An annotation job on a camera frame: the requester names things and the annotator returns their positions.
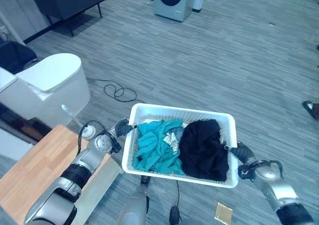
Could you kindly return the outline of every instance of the black chair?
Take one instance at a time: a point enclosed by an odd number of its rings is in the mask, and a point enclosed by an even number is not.
[[[0,67],[12,74],[17,74],[26,69],[30,62],[36,62],[37,56],[27,46],[14,41],[0,43]]]

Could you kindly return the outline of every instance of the white plastic basket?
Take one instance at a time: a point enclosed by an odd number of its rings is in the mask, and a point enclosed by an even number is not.
[[[230,114],[206,112],[176,107],[166,107],[150,104],[135,104],[131,110],[129,124],[141,124],[146,120],[171,120],[182,119],[184,123],[191,123],[197,120],[215,119],[221,128],[221,141],[226,141],[229,148],[237,147],[235,120]],[[122,168],[130,174],[153,176],[165,179],[175,179],[191,183],[205,184],[223,188],[234,188],[238,184],[238,161],[237,158],[228,153],[229,170],[225,182],[213,181],[208,179],[197,179],[187,175],[162,174],[157,172],[144,172],[133,167],[134,156],[138,150],[138,130],[134,129],[127,134],[125,140]]]

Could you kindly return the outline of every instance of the washing machine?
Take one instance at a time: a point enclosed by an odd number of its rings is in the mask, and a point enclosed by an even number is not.
[[[183,22],[192,12],[194,0],[154,0],[154,13]]]

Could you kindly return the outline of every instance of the teal towel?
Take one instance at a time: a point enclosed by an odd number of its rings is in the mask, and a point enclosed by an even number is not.
[[[139,150],[134,158],[134,168],[141,171],[156,171],[164,174],[184,174],[179,151],[174,155],[172,148],[163,141],[168,130],[180,127],[181,119],[153,121],[138,126]]]

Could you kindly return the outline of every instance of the wooden tabletop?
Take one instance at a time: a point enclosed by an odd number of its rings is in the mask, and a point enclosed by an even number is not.
[[[0,179],[0,205],[18,224],[23,224],[29,208],[75,158],[77,138],[76,133],[58,125]],[[83,139],[82,149],[87,144]],[[109,158],[104,157],[88,184]]]

